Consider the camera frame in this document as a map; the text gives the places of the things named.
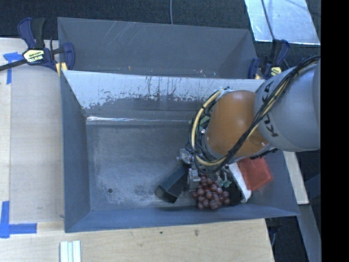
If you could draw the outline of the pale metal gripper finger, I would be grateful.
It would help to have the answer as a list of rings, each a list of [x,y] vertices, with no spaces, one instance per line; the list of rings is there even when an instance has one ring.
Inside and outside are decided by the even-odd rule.
[[[198,170],[189,168],[188,171],[188,190],[195,190],[199,185],[201,178],[199,176]]]
[[[176,158],[179,162],[183,163],[191,163],[192,162],[192,154],[185,148],[181,148],[179,150],[178,157]]]

